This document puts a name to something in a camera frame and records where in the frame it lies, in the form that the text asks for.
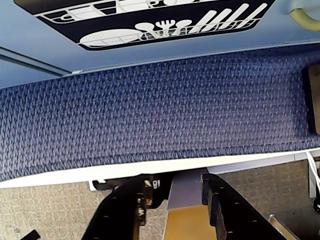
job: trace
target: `yellow handle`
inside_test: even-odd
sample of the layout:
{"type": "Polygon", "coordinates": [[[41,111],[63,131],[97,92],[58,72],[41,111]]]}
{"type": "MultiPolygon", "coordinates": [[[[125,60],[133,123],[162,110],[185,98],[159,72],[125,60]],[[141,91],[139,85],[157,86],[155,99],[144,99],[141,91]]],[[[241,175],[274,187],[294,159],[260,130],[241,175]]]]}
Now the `yellow handle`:
{"type": "Polygon", "coordinates": [[[320,20],[315,20],[310,17],[304,9],[295,9],[289,13],[289,16],[304,29],[312,32],[320,32],[320,20]]]}

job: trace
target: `gray carpet floor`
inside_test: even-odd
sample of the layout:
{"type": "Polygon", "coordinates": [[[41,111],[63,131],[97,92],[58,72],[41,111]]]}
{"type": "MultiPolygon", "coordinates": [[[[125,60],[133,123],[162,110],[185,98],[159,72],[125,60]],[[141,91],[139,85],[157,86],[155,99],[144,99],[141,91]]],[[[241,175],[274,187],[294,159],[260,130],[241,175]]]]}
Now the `gray carpet floor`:
{"type": "MultiPolygon", "coordinates": [[[[221,175],[263,216],[269,213],[301,240],[320,239],[320,215],[308,194],[308,163],[298,161],[221,175]]],[[[0,189],[0,240],[19,240],[36,229],[44,240],[80,240],[108,191],[86,183],[0,189]]],[[[167,201],[147,213],[140,240],[162,240],[167,201]]]]}

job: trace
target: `black sticker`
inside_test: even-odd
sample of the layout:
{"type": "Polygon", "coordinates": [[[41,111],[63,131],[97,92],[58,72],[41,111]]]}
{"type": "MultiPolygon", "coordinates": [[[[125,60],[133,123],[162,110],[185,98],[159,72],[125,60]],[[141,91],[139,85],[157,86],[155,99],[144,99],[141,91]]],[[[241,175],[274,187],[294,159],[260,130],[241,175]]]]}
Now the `black sticker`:
{"type": "Polygon", "coordinates": [[[245,31],[274,1],[14,0],[90,51],[245,31]]]}

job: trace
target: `spoon icon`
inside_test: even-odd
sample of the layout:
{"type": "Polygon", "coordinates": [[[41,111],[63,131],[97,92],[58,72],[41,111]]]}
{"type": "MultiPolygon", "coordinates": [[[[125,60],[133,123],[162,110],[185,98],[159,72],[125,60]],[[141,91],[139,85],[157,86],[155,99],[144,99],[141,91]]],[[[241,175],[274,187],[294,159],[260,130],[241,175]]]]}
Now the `spoon icon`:
{"type": "Polygon", "coordinates": [[[176,25],[176,30],[171,34],[171,36],[178,36],[180,34],[181,28],[184,28],[186,26],[189,26],[192,23],[192,20],[185,19],[178,21],[176,25]]]}
{"type": "Polygon", "coordinates": [[[157,38],[156,33],[154,32],[155,25],[150,22],[140,22],[134,26],[138,30],[147,31],[151,34],[155,39],[157,38]]]}

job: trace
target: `wooden panel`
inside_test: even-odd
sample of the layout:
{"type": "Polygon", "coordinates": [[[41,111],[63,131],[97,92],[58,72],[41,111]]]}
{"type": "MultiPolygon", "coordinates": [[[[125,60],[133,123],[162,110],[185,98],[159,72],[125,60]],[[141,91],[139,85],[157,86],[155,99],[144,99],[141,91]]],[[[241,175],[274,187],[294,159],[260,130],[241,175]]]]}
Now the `wooden panel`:
{"type": "Polygon", "coordinates": [[[216,228],[209,224],[207,206],[169,210],[164,240],[199,239],[217,239],[216,228]]]}

